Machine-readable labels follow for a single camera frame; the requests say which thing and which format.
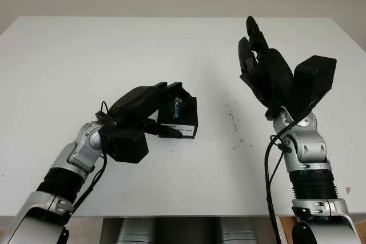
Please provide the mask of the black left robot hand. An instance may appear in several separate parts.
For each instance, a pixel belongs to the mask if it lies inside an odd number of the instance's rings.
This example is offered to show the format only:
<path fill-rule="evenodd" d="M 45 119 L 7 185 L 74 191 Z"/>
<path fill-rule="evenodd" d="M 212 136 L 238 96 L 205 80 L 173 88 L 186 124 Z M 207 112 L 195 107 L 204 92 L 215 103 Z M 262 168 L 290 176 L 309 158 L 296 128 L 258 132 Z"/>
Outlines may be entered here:
<path fill-rule="evenodd" d="M 118 99 L 107 112 L 117 126 L 139 129 L 163 138 L 181 139 L 183 134 L 149 117 L 182 89 L 181 82 L 159 82 L 154 86 L 139 86 Z"/>

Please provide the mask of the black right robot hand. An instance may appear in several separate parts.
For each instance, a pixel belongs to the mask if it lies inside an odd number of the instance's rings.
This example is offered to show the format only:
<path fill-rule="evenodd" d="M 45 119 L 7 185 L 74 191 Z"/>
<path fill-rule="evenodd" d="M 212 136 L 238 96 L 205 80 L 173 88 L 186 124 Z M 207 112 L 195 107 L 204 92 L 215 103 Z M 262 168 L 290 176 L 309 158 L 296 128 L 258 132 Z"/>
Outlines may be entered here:
<path fill-rule="evenodd" d="M 249 86 L 267 111 L 267 120 L 274 120 L 289 99 L 293 74 L 281 53 L 270 48 L 252 16 L 246 19 L 247 37 L 238 42 L 240 78 Z"/>

